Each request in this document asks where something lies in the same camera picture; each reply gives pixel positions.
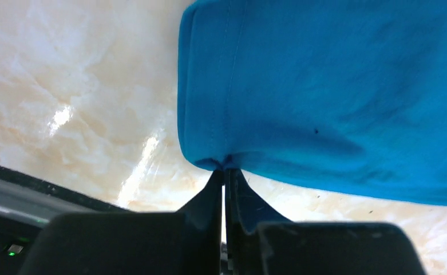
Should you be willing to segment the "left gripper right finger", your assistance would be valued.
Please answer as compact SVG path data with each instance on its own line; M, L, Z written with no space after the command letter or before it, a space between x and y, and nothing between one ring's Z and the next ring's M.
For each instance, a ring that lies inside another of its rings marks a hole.
M408 236L384 222L293 222L240 170L224 173L228 274L424 274Z

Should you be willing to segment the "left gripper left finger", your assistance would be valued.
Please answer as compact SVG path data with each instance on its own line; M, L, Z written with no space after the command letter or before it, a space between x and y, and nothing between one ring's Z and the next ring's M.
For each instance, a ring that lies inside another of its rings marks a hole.
M40 233L21 274L219 274L222 171L182 208L72 213Z

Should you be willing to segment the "blue garment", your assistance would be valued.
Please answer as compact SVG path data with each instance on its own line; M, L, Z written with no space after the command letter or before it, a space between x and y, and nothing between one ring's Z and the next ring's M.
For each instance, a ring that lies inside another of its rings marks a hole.
M206 170L447 206L447 1L196 1L177 128Z

